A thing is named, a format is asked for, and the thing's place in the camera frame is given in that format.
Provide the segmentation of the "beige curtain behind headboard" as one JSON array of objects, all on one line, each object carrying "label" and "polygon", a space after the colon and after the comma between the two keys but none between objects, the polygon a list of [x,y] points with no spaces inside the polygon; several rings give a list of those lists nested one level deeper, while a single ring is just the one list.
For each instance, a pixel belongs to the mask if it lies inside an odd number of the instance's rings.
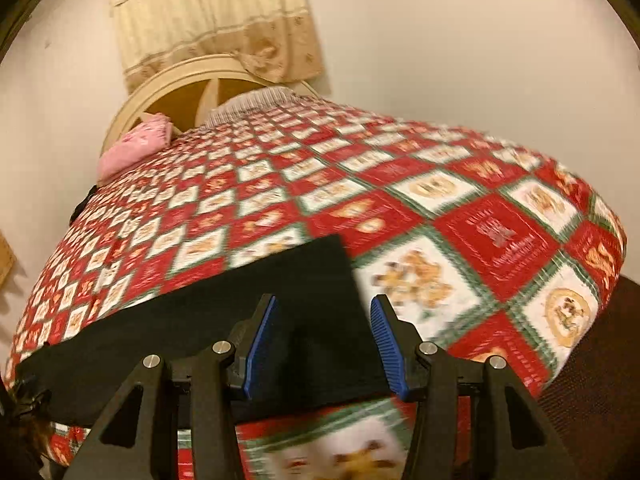
[{"label": "beige curtain behind headboard", "polygon": [[126,88],[209,54],[275,84],[324,71],[308,0],[110,0]]}]

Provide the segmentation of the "black object beside bed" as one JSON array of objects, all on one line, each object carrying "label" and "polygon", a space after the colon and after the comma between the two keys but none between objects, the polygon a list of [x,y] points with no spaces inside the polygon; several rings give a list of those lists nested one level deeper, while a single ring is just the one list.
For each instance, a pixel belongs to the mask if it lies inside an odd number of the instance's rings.
[{"label": "black object beside bed", "polygon": [[86,197],[75,207],[74,211],[70,215],[70,221],[68,222],[69,226],[72,226],[74,222],[78,219],[78,217],[82,214],[82,212],[86,209],[88,203],[93,198],[93,195],[98,192],[98,187],[93,185],[87,193]]}]

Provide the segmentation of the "pink folded blanket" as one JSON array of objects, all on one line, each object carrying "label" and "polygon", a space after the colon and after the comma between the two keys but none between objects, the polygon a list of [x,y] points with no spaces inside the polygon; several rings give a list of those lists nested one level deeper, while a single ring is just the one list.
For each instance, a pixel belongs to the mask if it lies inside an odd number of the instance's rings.
[{"label": "pink folded blanket", "polygon": [[153,114],[117,140],[98,162],[96,183],[107,184],[125,170],[167,148],[172,135],[172,122],[164,114]]}]

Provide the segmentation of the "beige curtain on side wall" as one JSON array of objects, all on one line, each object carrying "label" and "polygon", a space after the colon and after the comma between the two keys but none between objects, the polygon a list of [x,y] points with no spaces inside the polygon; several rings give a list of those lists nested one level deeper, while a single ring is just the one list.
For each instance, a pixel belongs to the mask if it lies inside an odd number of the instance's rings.
[{"label": "beige curtain on side wall", "polygon": [[0,233],[0,286],[11,273],[15,263],[14,252],[4,235]]}]

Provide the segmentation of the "black pants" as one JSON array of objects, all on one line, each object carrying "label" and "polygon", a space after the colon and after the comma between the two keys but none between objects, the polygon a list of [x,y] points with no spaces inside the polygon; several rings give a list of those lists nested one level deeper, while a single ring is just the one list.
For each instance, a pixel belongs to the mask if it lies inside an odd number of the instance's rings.
[{"label": "black pants", "polygon": [[277,299],[264,384],[236,402],[242,424],[389,396],[378,348],[341,237],[329,235],[121,310],[49,344],[17,365],[15,388],[47,391],[52,422],[90,427],[149,354],[190,358]]}]

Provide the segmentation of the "cream wooden headboard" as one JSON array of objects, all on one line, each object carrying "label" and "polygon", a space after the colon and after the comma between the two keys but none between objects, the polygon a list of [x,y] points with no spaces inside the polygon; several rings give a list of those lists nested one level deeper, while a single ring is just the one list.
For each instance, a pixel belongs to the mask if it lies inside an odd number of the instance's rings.
[{"label": "cream wooden headboard", "polygon": [[203,125],[208,113],[239,94],[270,87],[268,80],[250,74],[233,55],[190,58],[161,70],[134,90],[115,115],[103,140],[108,151],[144,118],[168,116],[179,131]]}]

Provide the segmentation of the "striped pillow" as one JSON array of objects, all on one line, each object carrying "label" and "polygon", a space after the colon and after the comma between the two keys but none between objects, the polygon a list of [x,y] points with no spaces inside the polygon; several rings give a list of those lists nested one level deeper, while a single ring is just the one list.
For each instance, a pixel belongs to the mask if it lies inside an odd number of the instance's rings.
[{"label": "striped pillow", "polygon": [[208,128],[235,122],[256,110],[266,110],[283,103],[296,102],[299,95],[285,86],[271,86],[235,96],[224,104],[212,108],[206,118]]}]

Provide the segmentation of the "dark maroon bed base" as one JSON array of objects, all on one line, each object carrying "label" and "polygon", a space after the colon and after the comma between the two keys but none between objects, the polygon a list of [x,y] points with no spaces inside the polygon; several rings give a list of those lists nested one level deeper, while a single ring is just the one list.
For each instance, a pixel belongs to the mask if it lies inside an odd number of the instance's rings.
[{"label": "dark maroon bed base", "polygon": [[639,285],[623,276],[539,400],[579,478],[639,477],[639,366]]}]

